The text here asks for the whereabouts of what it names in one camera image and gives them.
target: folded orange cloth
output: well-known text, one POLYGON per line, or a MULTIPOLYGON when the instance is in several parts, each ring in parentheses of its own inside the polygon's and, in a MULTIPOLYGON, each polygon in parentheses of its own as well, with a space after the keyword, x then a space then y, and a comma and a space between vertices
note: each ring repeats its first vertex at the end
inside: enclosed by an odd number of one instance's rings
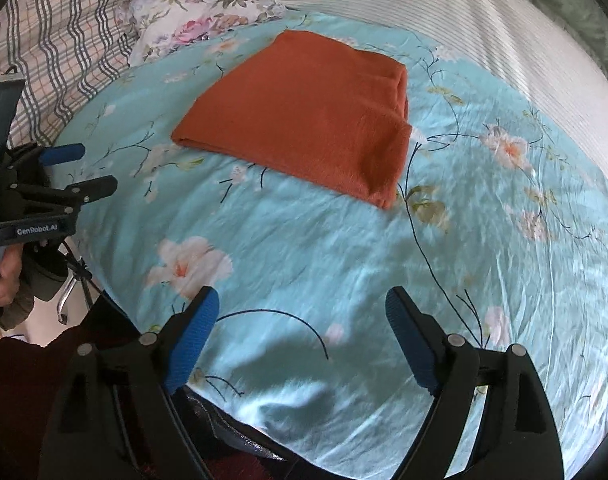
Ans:
POLYGON ((172 139, 389 208, 411 134, 406 79, 382 54, 287 30, 204 92, 172 139))

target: silver rivet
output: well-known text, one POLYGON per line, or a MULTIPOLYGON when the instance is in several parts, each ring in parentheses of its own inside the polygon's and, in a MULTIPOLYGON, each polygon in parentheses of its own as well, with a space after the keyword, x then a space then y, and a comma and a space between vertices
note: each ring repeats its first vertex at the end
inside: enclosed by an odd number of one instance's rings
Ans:
POLYGON ((511 351, 517 355, 517 357, 524 357, 526 355, 526 348, 524 348, 520 344, 515 344, 511 346, 511 351))
POLYGON ((157 342, 157 334, 155 332, 146 332, 139 336, 139 342, 144 346, 151 346, 157 342))
POLYGON ((79 345, 77 347, 77 354, 84 357, 92 352, 92 345, 90 343, 84 343, 83 345, 79 345))
POLYGON ((460 334, 449 335, 449 344, 452 346, 464 346, 466 340, 460 334))

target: light blue floral bed sheet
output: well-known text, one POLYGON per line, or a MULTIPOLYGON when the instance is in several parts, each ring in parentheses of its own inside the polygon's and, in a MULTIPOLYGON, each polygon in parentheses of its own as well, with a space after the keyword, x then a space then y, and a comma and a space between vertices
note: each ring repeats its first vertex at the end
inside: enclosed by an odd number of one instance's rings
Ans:
MULTIPOLYGON (((243 99, 212 113, 237 113, 243 99)), ((140 330, 159 330, 202 285, 224 315, 300 319, 218 322, 190 386, 306 460, 388 480, 417 433, 431 397, 386 322, 395 285, 447 333, 529 349, 567 476, 608 430, 608 184, 514 89, 430 38, 290 12, 131 70, 76 115, 59 139, 69 142, 87 153, 56 170, 57 185, 119 180, 84 209, 77 241, 140 330), (414 130, 391 210, 170 142, 197 96, 285 28, 407 66, 414 130)))

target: checkered cloth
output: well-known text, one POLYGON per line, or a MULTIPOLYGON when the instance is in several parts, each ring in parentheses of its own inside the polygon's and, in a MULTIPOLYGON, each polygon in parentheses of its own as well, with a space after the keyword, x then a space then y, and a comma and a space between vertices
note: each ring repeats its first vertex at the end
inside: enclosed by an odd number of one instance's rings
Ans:
POLYGON ((135 32, 119 28, 122 0, 8 0, 0 13, 0 75, 16 65, 26 89, 10 145, 50 145, 128 67, 135 32))

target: plaid curtain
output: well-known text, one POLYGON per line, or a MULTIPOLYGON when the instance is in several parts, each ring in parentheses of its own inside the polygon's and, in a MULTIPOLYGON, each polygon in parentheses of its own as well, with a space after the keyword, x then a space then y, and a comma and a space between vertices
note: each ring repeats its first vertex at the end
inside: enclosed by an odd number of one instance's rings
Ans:
POLYGON ((11 146, 52 144, 128 68, 136 35, 115 23, 120 1, 8 0, 0 13, 0 75, 16 65, 26 76, 11 146))

